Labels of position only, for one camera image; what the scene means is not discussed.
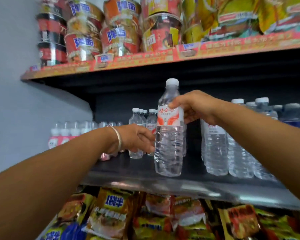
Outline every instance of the pink bottle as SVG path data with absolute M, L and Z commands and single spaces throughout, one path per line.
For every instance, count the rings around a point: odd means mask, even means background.
M 63 128 L 60 130 L 61 136 L 59 137 L 58 145 L 62 145 L 70 141 L 70 122 L 66 121 Z
M 70 134 L 71 134 L 70 140 L 81 135 L 81 130 L 80 130 L 79 126 L 80 126 L 80 124 L 78 121 L 74 122 L 72 128 L 70 129 Z
M 55 148 L 58 145 L 59 137 L 60 137 L 60 129 L 61 129 L 61 123 L 57 122 L 55 124 L 55 127 L 51 129 L 51 137 L 48 141 L 48 147 L 49 149 Z

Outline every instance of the person's left hand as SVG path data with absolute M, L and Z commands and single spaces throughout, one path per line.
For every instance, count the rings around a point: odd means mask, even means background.
M 139 149 L 148 154 L 155 151 L 153 142 L 155 141 L 156 137 L 146 127 L 136 125 L 136 124 L 130 124 L 130 125 L 115 126 L 114 128 L 116 128 L 116 130 L 119 132 L 121 136 L 121 140 L 122 140 L 121 150 L 129 150 L 132 152 L 137 152 Z M 113 131 L 116 137 L 115 145 L 112 145 L 109 148 L 109 150 L 106 152 L 107 154 L 112 154 L 115 153 L 116 150 L 118 149 L 118 138 L 114 130 L 112 128 L 109 129 Z

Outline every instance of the black and red noodle cup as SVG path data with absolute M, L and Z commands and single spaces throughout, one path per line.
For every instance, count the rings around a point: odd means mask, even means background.
M 182 42 L 181 20 L 168 13 L 154 14 L 144 21 L 144 52 L 162 51 Z
M 65 38 L 68 62 L 95 60 L 102 53 L 101 40 L 81 33 L 68 33 Z
M 40 42 L 52 42 L 65 45 L 67 22 L 53 13 L 40 13 L 36 16 L 39 25 Z
M 140 39 L 132 28 L 119 25 L 115 28 L 104 27 L 101 30 L 101 42 L 104 53 L 114 56 L 131 55 L 139 52 Z
M 100 39 L 101 29 L 101 22 L 92 17 L 75 16 L 68 21 L 69 33 L 82 33 Z
M 177 17 L 181 15 L 181 0 L 141 0 L 142 17 L 147 19 L 149 16 L 166 12 Z
M 65 20 L 70 19 L 70 9 L 66 2 L 68 0 L 40 0 L 39 13 L 53 13 Z
M 52 42 L 38 43 L 41 66 L 54 66 L 67 63 L 66 47 Z
M 106 0 L 103 10 L 108 26 L 125 25 L 138 30 L 141 14 L 138 0 Z
M 70 9 L 71 17 L 91 17 L 100 23 L 96 25 L 97 27 L 100 27 L 105 19 L 103 12 L 96 5 L 86 0 L 69 0 L 67 5 Z

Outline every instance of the bracelet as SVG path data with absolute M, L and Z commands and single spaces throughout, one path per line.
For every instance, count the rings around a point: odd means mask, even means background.
M 117 134 L 117 137 L 118 137 L 118 141 L 119 141 L 119 145 L 118 145 L 118 150 L 117 150 L 117 152 L 120 152 L 120 150 L 121 150 L 121 146 L 122 146 L 122 140 L 121 140 L 121 136 L 120 136 L 120 134 L 119 134 L 119 132 L 117 131 L 117 129 L 116 128 L 114 128 L 112 125 L 108 125 L 108 127 L 111 127 L 112 129 L 114 129 L 114 131 L 116 132 L 116 134 Z

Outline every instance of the gray wall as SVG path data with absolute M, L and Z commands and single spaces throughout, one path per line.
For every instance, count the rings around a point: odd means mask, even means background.
M 0 172 L 48 148 L 56 121 L 92 120 L 88 103 L 20 76 L 39 62 L 34 0 L 0 0 Z

